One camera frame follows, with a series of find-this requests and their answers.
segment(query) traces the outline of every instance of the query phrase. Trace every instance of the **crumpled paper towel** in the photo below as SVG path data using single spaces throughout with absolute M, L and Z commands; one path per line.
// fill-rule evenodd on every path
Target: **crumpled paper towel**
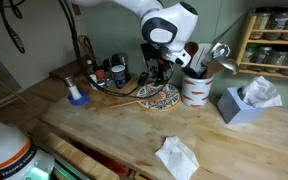
M 177 136 L 166 138 L 155 154 L 178 180 L 189 180 L 200 167 L 194 153 Z
M 243 87 L 242 99 L 255 108 L 282 106 L 281 95 L 274 85 L 263 76 L 256 77 Z

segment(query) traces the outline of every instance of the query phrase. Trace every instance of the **blue tissue box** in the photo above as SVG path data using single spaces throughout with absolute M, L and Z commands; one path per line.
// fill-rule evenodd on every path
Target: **blue tissue box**
M 227 124 L 249 123 L 266 109 L 254 108 L 246 104 L 237 93 L 239 88 L 227 88 L 217 103 L 217 107 Z

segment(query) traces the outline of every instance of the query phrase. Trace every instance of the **spice rack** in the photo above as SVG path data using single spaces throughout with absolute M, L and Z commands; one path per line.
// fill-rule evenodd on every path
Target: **spice rack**
M 288 66 L 278 66 L 278 65 L 272 65 L 272 64 L 257 64 L 257 63 L 246 63 L 242 62 L 243 55 L 245 52 L 245 48 L 247 43 L 253 43 L 253 44 L 283 44 L 288 45 L 288 41 L 286 40 L 275 40 L 275 41 L 269 41 L 264 39 L 259 40 L 253 40 L 250 39 L 250 35 L 252 32 L 263 32 L 263 33 L 288 33 L 288 30 L 253 30 L 254 23 L 256 21 L 256 16 L 248 16 L 247 24 L 245 27 L 245 33 L 242 38 L 242 42 L 240 44 L 240 48 L 238 51 L 238 54 L 236 56 L 236 63 L 237 65 L 252 65 L 252 66 L 259 66 L 259 67 L 272 67 L 272 68 L 279 68 L 279 69 L 288 69 Z M 256 72 L 251 70 L 239 70 L 240 73 L 247 73 L 247 74 L 256 74 L 256 75 L 262 75 L 262 76 L 273 76 L 273 77 L 280 77 L 280 78 L 288 78 L 288 76 L 284 76 L 279 73 L 268 73 L 268 72 Z

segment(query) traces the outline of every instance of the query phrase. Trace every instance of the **wooden workbench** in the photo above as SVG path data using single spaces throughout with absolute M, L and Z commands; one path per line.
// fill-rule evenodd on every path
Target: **wooden workbench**
M 201 109 L 181 103 L 158 113 L 136 104 L 111 109 L 120 99 L 88 90 L 88 104 L 74 107 L 63 98 L 42 121 L 153 179 L 174 179 L 154 154 L 174 135 L 200 164 L 192 179 L 288 179 L 288 112 L 283 108 L 269 108 L 250 124 L 226 125 L 210 102 Z

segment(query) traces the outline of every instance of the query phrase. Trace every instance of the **decorative plate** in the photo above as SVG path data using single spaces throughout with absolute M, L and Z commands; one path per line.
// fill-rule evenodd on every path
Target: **decorative plate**
M 148 84 L 142 87 L 137 95 L 138 96 L 148 96 L 156 92 L 160 86 L 154 87 L 153 84 Z M 164 88 L 159 92 L 162 96 L 161 100 L 157 101 L 141 101 L 138 104 L 150 111 L 167 111 L 175 107 L 180 101 L 179 91 L 172 85 L 166 84 Z

